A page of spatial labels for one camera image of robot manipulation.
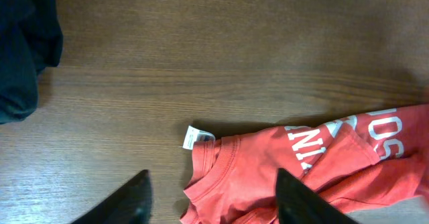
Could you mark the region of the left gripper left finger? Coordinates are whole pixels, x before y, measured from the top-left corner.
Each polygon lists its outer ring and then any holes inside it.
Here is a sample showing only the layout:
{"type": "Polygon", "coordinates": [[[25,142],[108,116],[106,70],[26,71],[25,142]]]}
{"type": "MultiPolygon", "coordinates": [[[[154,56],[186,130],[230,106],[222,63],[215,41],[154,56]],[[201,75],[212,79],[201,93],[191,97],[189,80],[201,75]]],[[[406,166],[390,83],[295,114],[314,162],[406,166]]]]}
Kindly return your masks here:
{"type": "Polygon", "coordinates": [[[72,224],[148,224],[151,218],[151,181],[142,170],[72,224]]]}

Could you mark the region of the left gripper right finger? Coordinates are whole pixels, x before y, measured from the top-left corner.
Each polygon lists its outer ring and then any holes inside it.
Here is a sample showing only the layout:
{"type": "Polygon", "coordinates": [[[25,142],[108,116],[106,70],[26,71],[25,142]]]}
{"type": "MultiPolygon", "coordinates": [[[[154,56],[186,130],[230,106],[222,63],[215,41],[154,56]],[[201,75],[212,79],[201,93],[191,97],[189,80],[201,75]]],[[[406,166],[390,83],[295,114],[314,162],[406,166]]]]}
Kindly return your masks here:
{"type": "Polygon", "coordinates": [[[278,169],[275,198],[280,224],[358,224],[284,168],[278,169]]]}

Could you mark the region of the orange t-shirt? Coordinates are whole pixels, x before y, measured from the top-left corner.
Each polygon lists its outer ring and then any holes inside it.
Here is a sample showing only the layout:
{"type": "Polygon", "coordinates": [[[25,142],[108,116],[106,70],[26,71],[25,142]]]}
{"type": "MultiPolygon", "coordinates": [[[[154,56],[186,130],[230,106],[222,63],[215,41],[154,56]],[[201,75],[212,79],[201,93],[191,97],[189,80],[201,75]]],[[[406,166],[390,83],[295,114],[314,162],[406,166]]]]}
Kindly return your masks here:
{"type": "Polygon", "coordinates": [[[182,223],[277,223],[284,168],[344,213],[428,195],[428,106],[271,127],[191,146],[182,223]]]}

